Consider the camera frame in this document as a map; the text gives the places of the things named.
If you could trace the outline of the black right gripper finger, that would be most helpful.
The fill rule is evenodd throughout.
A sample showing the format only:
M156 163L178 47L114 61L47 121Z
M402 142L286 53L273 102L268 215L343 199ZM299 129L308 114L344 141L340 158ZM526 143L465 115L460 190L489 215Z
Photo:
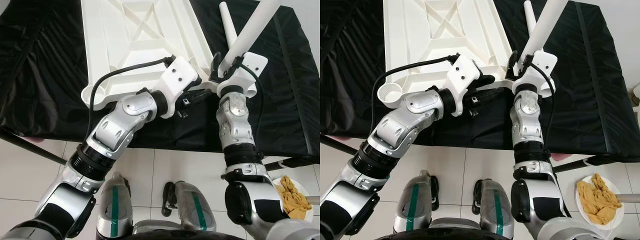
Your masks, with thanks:
M219 74L219 66L220 66L222 60L223 60L222 53L220 51L215 52L214 55L213 55L212 62L210 64L210 70L211 70L211 73L209 75L209 80L210 81L220 81L221 80L221 77L218 74Z
M516 69L518 62L518 51L513 50L507 62L506 79L518 79L518 70Z

